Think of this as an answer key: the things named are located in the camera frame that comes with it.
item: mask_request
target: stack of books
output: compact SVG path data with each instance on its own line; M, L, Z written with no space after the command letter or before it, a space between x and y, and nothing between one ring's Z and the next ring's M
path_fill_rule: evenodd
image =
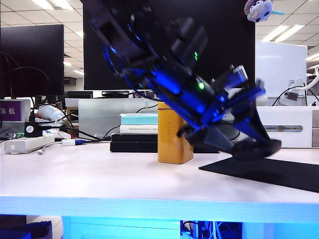
M120 133L112 134L111 152L157 153L158 114L121 114ZM212 147L196 146L194 153L218 153Z
M120 133L157 134L158 121L156 113L121 114Z

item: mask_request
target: book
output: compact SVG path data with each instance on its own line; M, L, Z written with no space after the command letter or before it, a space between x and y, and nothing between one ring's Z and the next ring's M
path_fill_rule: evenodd
M123 142L123 141L144 141L144 142L157 142L157 134L133 134L133 133L113 133L112 141Z
M120 133L142 133L142 134L148 134L148 133L155 133L157 134L159 131L158 125L126 125L122 124L120 126Z
M120 114L123 125L156 125L159 123L159 116L156 113L132 113Z
M116 142L110 144L110 151L117 153L157 153L157 142Z

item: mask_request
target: yellow box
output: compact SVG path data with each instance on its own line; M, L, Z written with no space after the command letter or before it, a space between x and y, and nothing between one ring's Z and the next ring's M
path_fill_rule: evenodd
M177 132L185 121L165 103L159 103L158 159L160 163L183 164L193 158L193 147Z

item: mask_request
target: white desk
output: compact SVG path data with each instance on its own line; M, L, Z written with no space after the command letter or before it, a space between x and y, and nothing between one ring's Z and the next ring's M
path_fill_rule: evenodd
M283 149L273 159L319 164L319 149ZM184 165L157 154L110 153L105 143L5 155L0 214L319 223L319 194L199 170L229 157L197 154Z

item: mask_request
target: plush toy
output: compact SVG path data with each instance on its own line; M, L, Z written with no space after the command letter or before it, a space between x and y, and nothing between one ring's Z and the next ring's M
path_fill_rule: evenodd
M273 0L248 0L245 13L250 21L267 21L273 12L273 7Z

